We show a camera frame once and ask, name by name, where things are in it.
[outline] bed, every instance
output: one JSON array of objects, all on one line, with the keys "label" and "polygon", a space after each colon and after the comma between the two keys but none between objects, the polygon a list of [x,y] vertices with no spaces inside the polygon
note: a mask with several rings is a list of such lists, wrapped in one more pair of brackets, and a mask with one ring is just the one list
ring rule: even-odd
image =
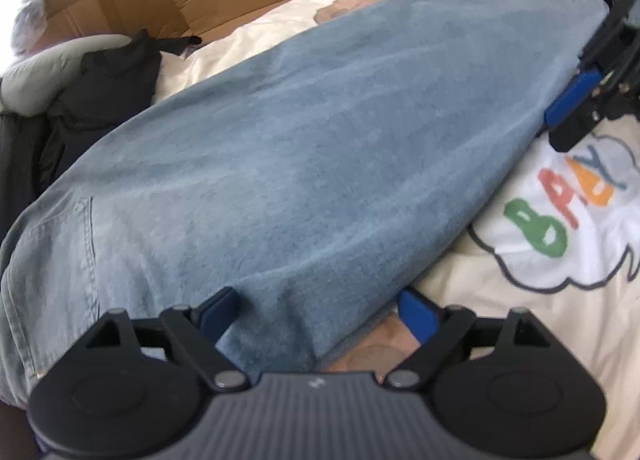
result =
[{"label": "bed", "polygon": [[[162,55],[156,101],[289,37],[378,0],[292,0],[199,49]],[[603,386],[603,459],[640,456],[640,126],[603,123],[566,158],[543,135],[481,215],[415,286],[484,316],[532,309]],[[522,222],[540,221],[542,239]],[[418,343],[396,315],[330,370],[380,375]]]}]

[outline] orange letter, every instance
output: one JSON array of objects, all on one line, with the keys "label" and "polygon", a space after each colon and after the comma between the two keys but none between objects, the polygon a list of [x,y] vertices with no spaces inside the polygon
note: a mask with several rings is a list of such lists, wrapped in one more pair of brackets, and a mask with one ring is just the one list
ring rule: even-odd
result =
[{"label": "orange letter", "polygon": [[580,227],[578,218],[569,209],[571,200],[574,199],[575,191],[562,176],[554,173],[551,169],[541,169],[538,173],[538,180],[545,188],[546,195],[551,203],[558,209],[558,212],[564,216],[575,231]]},{"label": "orange letter", "polygon": [[613,187],[598,175],[582,167],[573,158],[565,158],[565,160],[580,182],[580,187],[582,187],[587,199],[598,207],[606,207],[613,196]]}]

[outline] round black disc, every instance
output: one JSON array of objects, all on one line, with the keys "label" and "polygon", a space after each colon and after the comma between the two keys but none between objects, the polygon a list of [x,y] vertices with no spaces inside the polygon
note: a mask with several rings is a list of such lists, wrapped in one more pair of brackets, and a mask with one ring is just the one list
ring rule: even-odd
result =
[{"label": "round black disc", "polygon": [[438,419],[463,442],[508,458],[589,448],[604,419],[602,391],[571,364],[541,362],[489,356],[449,368],[431,392]]},{"label": "round black disc", "polygon": [[76,457],[133,458],[188,428],[200,404],[193,374],[142,354],[124,361],[117,348],[98,351],[94,361],[54,368],[31,395],[29,421],[47,446]]}]

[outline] red letter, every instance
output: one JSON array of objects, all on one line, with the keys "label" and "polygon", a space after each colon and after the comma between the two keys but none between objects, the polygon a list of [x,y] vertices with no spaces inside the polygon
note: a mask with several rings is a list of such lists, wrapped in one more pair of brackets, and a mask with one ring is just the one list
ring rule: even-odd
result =
[{"label": "red letter", "polygon": [[551,203],[564,216],[573,230],[580,227],[578,218],[570,211],[569,204],[574,199],[575,191],[562,176],[554,173],[551,169],[541,169],[538,180],[545,188],[546,195]]}]

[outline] gray ribbed plate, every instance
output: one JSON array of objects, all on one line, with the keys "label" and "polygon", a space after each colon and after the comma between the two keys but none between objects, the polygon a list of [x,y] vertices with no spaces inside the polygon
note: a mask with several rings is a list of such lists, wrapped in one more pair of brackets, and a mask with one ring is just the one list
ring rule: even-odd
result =
[{"label": "gray ribbed plate", "polygon": [[[49,460],[60,457],[49,456]],[[180,442],[149,460],[496,460],[447,433],[414,393],[371,374],[265,374],[218,395]],[[579,452],[563,460],[588,460]]]}]

